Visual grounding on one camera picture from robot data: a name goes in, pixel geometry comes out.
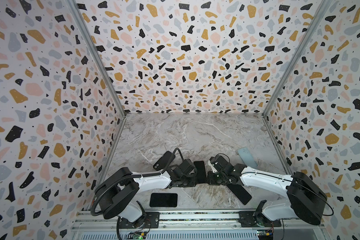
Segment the black phone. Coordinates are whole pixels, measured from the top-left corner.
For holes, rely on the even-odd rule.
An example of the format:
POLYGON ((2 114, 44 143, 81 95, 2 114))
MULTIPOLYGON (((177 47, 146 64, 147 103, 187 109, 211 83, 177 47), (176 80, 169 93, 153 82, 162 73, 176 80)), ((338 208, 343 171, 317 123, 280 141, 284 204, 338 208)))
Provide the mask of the black phone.
POLYGON ((206 184, 207 183, 207 174, 206 174, 205 162, 196 161, 196 162, 194 162, 194 165, 197 169, 197 175, 196 175, 197 184, 206 184))
POLYGON ((243 205, 248 204, 252 199, 251 194, 243 186, 229 184, 227 187, 243 205))
POLYGON ((150 198, 151 208, 176 208, 178 205, 178 194, 152 193, 150 198))

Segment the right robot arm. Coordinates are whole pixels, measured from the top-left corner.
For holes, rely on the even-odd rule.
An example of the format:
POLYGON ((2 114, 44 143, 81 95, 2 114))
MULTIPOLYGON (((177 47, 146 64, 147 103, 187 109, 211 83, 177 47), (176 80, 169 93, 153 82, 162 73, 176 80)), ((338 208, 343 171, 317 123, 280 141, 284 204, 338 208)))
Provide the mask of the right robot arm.
POLYGON ((245 164, 232 165, 223 155, 211 157, 211 170, 207 173, 207 182, 213 186, 226 186, 246 205, 252 195, 247 187, 256 187, 276 193, 282 198, 269 202, 262 200, 252 213, 249 225, 269 226, 274 221, 300 219, 310 225, 321 224, 326 194, 304 173, 280 175, 256 170, 245 164))

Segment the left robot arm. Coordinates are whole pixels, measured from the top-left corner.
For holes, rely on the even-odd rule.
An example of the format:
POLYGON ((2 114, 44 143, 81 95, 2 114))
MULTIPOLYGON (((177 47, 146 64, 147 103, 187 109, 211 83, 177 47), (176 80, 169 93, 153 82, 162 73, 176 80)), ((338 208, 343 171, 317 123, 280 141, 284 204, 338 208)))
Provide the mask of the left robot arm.
POLYGON ((141 203, 131 203, 137 193, 172 187, 194 187, 197 173, 195 164, 189 159, 161 172, 134 173, 127 167, 121 168, 96 188, 91 215, 102 215, 105 220, 120 217, 134 224, 141 223, 146 212, 141 203))

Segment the black phone case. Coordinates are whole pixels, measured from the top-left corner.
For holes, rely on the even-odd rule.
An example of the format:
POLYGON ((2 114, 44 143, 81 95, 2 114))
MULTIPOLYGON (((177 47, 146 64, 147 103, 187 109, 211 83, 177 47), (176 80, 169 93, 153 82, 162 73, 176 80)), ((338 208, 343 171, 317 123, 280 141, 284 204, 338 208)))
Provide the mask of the black phone case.
POLYGON ((154 170, 166 171, 174 159, 175 154, 170 151, 166 151, 154 164, 154 170))

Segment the light blue phone case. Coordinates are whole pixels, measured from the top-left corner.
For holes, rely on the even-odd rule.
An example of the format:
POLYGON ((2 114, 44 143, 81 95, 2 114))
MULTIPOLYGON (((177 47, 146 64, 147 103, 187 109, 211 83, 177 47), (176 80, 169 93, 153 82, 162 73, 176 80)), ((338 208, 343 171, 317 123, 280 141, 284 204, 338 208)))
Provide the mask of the light blue phone case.
POLYGON ((256 169, 258 167, 255 158, 252 156, 248 148, 241 148, 237 150, 238 155, 242 159, 245 165, 248 167, 256 169))

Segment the right circuit board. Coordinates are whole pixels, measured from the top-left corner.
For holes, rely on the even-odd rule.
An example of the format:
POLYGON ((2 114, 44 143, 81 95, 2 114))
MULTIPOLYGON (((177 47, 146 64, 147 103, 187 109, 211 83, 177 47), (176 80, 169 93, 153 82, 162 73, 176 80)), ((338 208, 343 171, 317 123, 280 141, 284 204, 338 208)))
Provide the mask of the right circuit board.
POLYGON ((272 230, 258 230, 257 236, 259 240, 274 240, 274 232, 272 230))

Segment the circuit board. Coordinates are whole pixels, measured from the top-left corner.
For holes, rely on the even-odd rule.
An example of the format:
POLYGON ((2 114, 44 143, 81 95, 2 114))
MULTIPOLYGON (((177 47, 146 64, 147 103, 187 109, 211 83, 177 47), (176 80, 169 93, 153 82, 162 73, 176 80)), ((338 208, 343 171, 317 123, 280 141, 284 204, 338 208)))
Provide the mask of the circuit board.
POLYGON ((259 240, 274 240, 274 232, 272 230, 258 230, 257 236, 259 240))
POLYGON ((145 240, 147 237, 147 232, 130 232, 127 234, 127 240, 145 240))

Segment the left circuit board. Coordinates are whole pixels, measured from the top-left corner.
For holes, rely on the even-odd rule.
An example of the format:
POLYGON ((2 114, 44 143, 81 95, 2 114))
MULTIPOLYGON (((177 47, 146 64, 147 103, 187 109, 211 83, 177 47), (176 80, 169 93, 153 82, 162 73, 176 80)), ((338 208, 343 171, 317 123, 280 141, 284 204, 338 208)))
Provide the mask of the left circuit board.
POLYGON ((147 232, 130 232, 127 234, 127 240, 145 240, 147 237, 147 232))

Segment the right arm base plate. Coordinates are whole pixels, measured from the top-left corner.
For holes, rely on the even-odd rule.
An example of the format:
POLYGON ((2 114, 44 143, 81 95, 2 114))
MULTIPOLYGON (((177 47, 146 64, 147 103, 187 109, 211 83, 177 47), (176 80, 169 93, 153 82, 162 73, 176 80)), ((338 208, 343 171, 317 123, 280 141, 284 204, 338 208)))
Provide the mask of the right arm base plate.
POLYGON ((280 220, 270 221, 262 213, 256 211, 240 211, 239 223, 243 228, 249 228, 249 227, 271 228, 271 227, 282 226, 280 220))

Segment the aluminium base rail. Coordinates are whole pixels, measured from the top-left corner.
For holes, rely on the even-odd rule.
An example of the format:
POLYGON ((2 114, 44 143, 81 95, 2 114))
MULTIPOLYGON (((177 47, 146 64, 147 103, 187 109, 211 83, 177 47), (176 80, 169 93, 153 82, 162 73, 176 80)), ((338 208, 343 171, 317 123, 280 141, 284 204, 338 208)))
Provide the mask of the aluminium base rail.
POLYGON ((243 228, 240 211, 253 210, 147 210, 159 212, 157 229, 120 229, 118 218, 105 220, 80 212, 73 227, 73 240, 126 240, 130 232, 147 232, 145 240, 258 240, 258 230, 272 230, 274 240, 329 240, 323 225, 312 226, 302 220, 280 220, 281 227, 243 228))

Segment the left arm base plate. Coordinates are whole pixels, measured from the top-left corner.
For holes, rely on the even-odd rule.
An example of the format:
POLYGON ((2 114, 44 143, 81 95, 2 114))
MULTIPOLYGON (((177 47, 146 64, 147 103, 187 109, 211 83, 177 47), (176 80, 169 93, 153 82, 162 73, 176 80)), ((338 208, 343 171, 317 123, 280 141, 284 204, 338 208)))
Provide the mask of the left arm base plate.
POLYGON ((130 222, 125 218, 118 221, 120 229, 157 229, 159 227, 160 213, 146 212, 134 222, 130 222))

